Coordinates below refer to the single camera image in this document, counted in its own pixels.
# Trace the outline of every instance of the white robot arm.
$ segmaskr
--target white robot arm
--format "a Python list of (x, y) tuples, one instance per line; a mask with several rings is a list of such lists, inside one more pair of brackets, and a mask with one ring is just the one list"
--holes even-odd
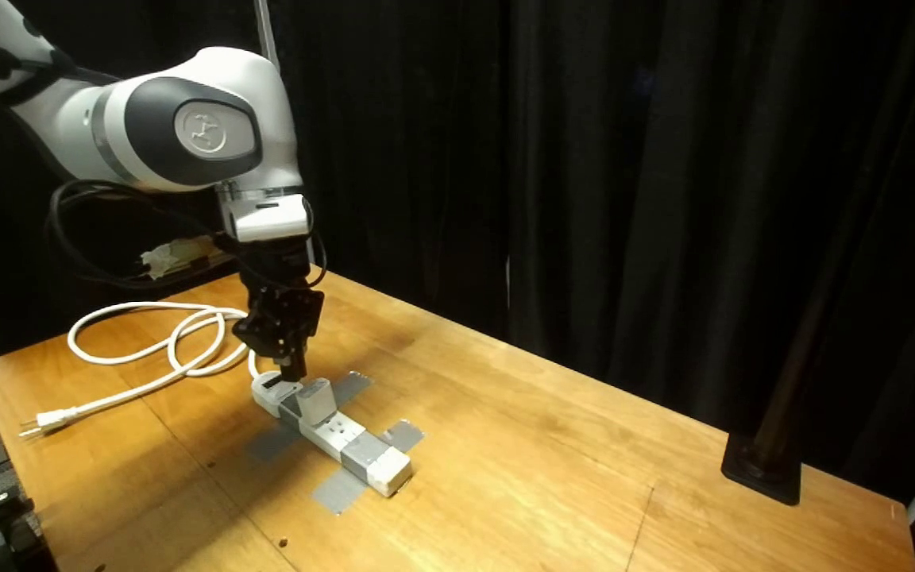
[(321, 296), (304, 282), (312, 219), (291, 96), (271, 60), (205, 48), (178, 68), (95, 87), (0, 0), (0, 101), (68, 179), (170, 194), (218, 188), (250, 293), (237, 333), (291, 377), (304, 375)]

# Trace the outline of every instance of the wooden table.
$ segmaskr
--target wooden table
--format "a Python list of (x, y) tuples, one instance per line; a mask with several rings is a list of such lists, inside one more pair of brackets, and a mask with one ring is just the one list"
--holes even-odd
[[(277, 422), (244, 366), (24, 441), (39, 409), (166, 368), (84, 366), (49, 341), (0, 357), (0, 432), (65, 569), (915, 569), (894, 500), (805, 467), (805, 503), (779, 505), (717, 474), (717, 429), (345, 277), (326, 293), (312, 375), (375, 377), (348, 409), (373, 432), (419, 426), (418, 478), (330, 516), (314, 490), (333, 460), (257, 455)], [(178, 300), (244, 293), (218, 281)], [(122, 314), (84, 341), (122, 353), (171, 324)]]

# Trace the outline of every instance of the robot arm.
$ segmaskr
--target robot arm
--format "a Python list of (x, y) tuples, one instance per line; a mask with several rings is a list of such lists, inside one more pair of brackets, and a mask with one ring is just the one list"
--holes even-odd
[(321, 296), (308, 289), (308, 210), (295, 128), (277, 68), (237, 48), (95, 87), (0, 0), (0, 101), (76, 181), (140, 192), (218, 188), (250, 296), (237, 333), (304, 375)]

